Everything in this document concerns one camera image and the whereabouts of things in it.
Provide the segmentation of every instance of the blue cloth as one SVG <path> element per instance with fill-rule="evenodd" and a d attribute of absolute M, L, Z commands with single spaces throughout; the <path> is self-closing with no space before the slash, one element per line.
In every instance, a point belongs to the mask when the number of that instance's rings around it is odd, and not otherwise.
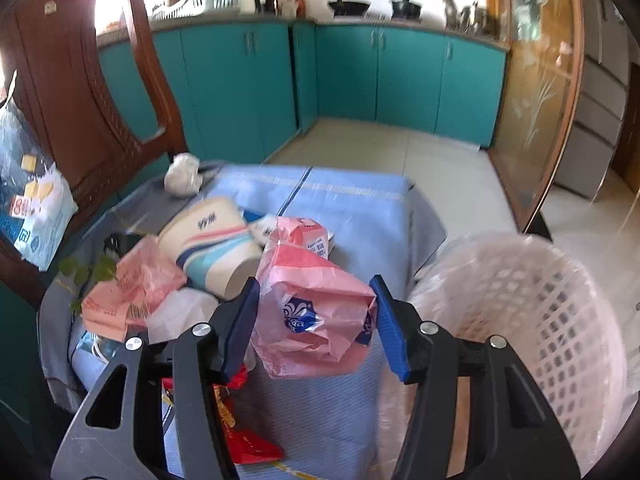
<path fill-rule="evenodd" d="M 446 238 L 430 204 L 399 176 L 276 166 L 225 166 L 213 172 L 216 176 L 194 201 L 225 195 L 251 211 L 313 218 L 334 233 L 332 262 L 365 283 L 381 274 L 396 298 L 407 296 L 415 272 Z M 145 184 L 108 212 L 87 233 L 77 253 L 95 257 L 102 240 L 114 230 L 133 226 L 137 231 L 158 232 L 188 205 L 169 199 L 159 186 L 158 180 Z M 43 368 L 46 361 L 46 375 L 51 376 L 53 368 L 64 370 L 66 384 L 77 384 L 77 375 L 90 388 L 104 366 L 91 354 L 75 351 L 83 329 L 76 320 L 68 336 L 71 320 L 66 312 L 73 294 L 65 286 L 73 290 L 59 276 L 42 305 L 41 354 L 45 344 L 53 344 L 55 354 L 43 360 Z M 64 322 L 59 320 L 65 316 L 66 340 L 61 336 Z M 50 338 L 52 324 L 55 337 Z M 378 385 L 384 360 L 375 335 L 366 362 L 348 376 L 272 380 L 258 364 L 244 389 L 234 394 L 236 419 L 281 446 L 284 463 L 292 469 L 331 480 L 368 478 L 375 462 Z M 74 400 L 73 407 L 81 402 L 81 396 L 69 390 L 56 401 L 65 406 L 62 401 L 69 399 Z M 181 476 L 175 424 L 165 434 L 165 445 L 170 472 Z M 290 479 L 271 465 L 239 466 L 238 470 L 241 478 Z"/>

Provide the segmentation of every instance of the plant sprig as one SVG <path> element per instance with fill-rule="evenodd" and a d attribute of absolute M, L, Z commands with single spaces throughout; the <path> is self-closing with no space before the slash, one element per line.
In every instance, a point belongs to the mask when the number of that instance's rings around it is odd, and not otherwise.
<path fill-rule="evenodd" d="M 75 256 L 69 256 L 60 260 L 58 270 L 66 278 L 73 277 L 78 288 L 85 286 L 90 277 L 96 282 L 110 282 L 116 279 L 116 262 L 106 254 L 98 256 L 98 261 L 93 267 L 81 265 Z M 82 299 L 72 301 L 69 308 L 74 314 L 81 314 Z"/>

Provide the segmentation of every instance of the white plastic bag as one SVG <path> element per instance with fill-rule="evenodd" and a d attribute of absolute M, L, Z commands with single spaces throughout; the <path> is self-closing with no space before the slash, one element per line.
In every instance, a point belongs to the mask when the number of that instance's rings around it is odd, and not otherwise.
<path fill-rule="evenodd" d="M 14 102 L 16 77 L 14 72 L 0 108 L 0 231 L 28 262 L 44 271 L 78 206 Z"/>
<path fill-rule="evenodd" d="M 203 177 L 198 174 L 200 159 L 191 153 L 180 153 L 164 176 L 164 189 L 174 196 L 196 196 L 202 187 Z"/>
<path fill-rule="evenodd" d="M 194 288 L 174 290 L 146 319 L 149 344 L 178 339 L 185 330 L 209 321 L 218 305 L 218 300 L 206 292 Z"/>

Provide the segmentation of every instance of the wooden chair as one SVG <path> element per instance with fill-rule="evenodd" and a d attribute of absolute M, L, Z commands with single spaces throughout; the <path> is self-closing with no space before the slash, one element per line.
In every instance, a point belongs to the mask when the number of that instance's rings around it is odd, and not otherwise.
<path fill-rule="evenodd" d="M 95 0 L 15 0 L 0 16 L 4 72 L 18 71 L 16 102 L 79 207 L 65 238 L 141 168 L 164 153 L 188 150 L 144 1 L 129 0 L 125 16 L 136 65 L 158 118 L 158 131 L 146 142 L 125 124 L 102 76 L 94 7 Z M 0 280 L 37 308 L 45 291 L 40 273 L 0 238 Z"/>

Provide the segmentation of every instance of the white floor tile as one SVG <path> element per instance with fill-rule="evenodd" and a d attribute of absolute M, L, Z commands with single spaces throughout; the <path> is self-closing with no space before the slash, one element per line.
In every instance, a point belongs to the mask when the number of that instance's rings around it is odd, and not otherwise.
<path fill-rule="evenodd" d="M 640 345 L 640 208 L 609 171 L 595 202 L 553 187 L 543 205 L 554 244 L 582 262 L 604 291 L 628 344 Z"/>
<path fill-rule="evenodd" d="M 487 231 L 516 232 L 486 152 L 435 136 L 413 134 L 404 175 L 431 200 L 447 228 L 449 241 Z"/>
<path fill-rule="evenodd" d="M 449 240 L 516 231 L 491 162 L 471 144 L 384 124 L 321 119 L 270 164 L 404 174 L 433 204 Z"/>

